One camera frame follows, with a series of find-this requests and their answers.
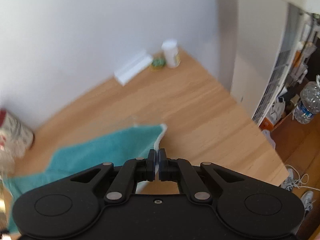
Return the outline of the teal towel white trim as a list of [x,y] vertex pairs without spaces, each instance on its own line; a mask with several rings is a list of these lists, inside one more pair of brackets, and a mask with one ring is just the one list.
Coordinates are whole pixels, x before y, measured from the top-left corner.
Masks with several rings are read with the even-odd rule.
[[167,131],[166,124],[133,126],[90,141],[57,150],[43,172],[27,176],[4,178],[4,187],[14,202],[24,193],[37,187],[66,178],[104,162],[121,166],[129,159],[147,158],[149,150],[159,150]]

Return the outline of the green yellow round tin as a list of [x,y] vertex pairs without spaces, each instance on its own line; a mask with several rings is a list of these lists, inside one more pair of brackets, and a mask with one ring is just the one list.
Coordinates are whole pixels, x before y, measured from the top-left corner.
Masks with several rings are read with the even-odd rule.
[[166,60],[163,57],[157,57],[150,64],[150,68],[152,71],[158,71],[164,68],[165,65],[166,65]]

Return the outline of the folded white tissue paper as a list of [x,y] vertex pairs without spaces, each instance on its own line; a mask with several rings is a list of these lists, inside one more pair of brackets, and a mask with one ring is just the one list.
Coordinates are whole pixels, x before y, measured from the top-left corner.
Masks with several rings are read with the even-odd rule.
[[137,74],[145,70],[153,61],[153,56],[148,54],[145,50],[134,56],[127,64],[114,72],[116,81],[125,86]]

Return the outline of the white pill bottle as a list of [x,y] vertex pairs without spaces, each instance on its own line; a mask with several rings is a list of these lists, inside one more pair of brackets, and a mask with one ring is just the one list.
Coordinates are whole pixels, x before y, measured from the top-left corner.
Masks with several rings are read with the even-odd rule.
[[167,66],[176,68],[180,64],[180,55],[178,50],[178,43],[175,39],[168,39],[162,43],[161,49]]

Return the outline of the white sneaker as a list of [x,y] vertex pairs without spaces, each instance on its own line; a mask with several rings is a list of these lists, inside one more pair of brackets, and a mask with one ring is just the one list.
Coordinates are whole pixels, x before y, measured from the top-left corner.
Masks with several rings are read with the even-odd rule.
[[298,171],[291,165],[286,165],[286,169],[288,172],[287,178],[281,183],[280,187],[287,191],[292,192],[294,188],[299,187],[300,182],[300,174]]

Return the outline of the red lid travel tumbler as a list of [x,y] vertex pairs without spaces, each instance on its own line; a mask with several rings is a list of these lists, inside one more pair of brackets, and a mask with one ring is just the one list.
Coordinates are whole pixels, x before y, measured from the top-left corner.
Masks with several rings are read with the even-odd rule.
[[1,151],[21,158],[31,148],[34,133],[6,109],[1,109]]

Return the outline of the large water bottle on floor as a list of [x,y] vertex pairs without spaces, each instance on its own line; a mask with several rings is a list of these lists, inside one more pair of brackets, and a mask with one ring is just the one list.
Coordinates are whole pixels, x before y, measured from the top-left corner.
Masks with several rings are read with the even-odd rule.
[[293,111],[293,117],[300,124],[308,124],[319,113],[319,75],[316,81],[308,82],[300,92],[300,100]]

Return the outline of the white air conditioner unit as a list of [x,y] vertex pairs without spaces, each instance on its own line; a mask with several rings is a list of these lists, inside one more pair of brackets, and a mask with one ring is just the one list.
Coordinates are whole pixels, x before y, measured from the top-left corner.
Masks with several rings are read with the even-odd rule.
[[319,31],[319,0],[238,0],[238,37],[231,95],[260,125],[290,72]]

